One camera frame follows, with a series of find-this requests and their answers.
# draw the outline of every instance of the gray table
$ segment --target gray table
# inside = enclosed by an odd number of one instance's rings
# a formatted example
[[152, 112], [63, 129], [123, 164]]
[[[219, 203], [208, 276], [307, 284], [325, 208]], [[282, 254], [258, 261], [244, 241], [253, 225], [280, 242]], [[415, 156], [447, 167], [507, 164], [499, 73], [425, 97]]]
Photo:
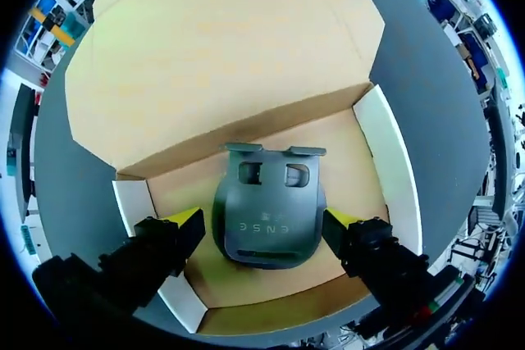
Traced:
[[[433, 261], [456, 235], [482, 184], [489, 158], [485, 121], [473, 81], [430, 13], [416, 0], [373, 1], [386, 28], [371, 78], [385, 92], [409, 150], [422, 213], [423, 250]], [[43, 96], [35, 146], [36, 188], [52, 253], [66, 257], [74, 252], [95, 266], [98, 255], [117, 248], [126, 232], [110, 182], [114, 170], [71, 139], [64, 70], [74, 51], [62, 59]], [[368, 297], [290, 330], [197, 339], [267, 347], [319, 334], [376, 305]], [[160, 297], [136, 315], [189, 336]]]

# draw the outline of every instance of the white wall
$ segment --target white wall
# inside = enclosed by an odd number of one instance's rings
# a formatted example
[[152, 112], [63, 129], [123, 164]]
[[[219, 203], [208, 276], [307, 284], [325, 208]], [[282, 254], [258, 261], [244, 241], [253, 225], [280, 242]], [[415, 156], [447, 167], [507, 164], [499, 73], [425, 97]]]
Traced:
[[7, 58], [6, 69], [8, 69], [11, 74], [8, 73], [8, 76], [5, 78], [10, 80], [22, 78], [25, 80], [25, 84], [30, 88], [40, 88], [40, 76], [42, 71], [30, 61], [27, 61], [20, 55], [17, 55], [14, 51], [11, 52], [11, 55]]

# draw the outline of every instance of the dark gray plastic object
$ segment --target dark gray plastic object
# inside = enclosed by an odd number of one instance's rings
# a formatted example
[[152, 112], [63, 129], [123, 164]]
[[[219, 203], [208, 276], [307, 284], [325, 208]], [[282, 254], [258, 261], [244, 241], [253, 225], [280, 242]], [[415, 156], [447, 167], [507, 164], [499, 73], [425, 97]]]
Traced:
[[217, 188], [212, 232], [226, 258], [268, 270], [308, 260], [321, 240], [326, 198], [319, 184], [324, 148], [266, 151], [228, 143], [226, 177]]

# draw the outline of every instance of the white cardboard panel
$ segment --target white cardboard panel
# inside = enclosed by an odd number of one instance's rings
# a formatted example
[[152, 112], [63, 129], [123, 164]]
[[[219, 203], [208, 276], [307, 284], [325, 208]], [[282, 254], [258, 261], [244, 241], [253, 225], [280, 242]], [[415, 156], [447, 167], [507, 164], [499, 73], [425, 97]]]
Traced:
[[[127, 234], [135, 235], [134, 225], [147, 216], [157, 217], [145, 180], [113, 181], [116, 202]], [[194, 334], [204, 318], [206, 306], [189, 285], [184, 275], [169, 276], [158, 290], [173, 316]]]
[[354, 112], [372, 152], [393, 234], [422, 254], [421, 212], [409, 152], [379, 85], [354, 105]]

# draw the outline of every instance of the cardboard box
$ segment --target cardboard box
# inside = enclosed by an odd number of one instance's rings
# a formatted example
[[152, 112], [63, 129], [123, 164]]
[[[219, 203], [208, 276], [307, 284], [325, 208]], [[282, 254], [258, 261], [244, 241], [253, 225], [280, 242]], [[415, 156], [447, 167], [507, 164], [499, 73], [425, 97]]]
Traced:
[[290, 270], [221, 255], [210, 214], [226, 142], [326, 148], [329, 206], [390, 216], [396, 236], [421, 252], [409, 156], [368, 81], [384, 27], [372, 0], [96, 0], [94, 15], [66, 72], [71, 132], [115, 167], [128, 234], [147, 215], [204, 210], [208, 232], [185, 275], [159, 290], [188, 331], [282, 330], [368, 293], [324, 242]]
[[470, 58], [470, 51], [467, 49], [467, 47], [465, 47], [465, 44], [461, 43], [456, 45], [456, 49], [458, 50], [459, 55], [464, 61]]

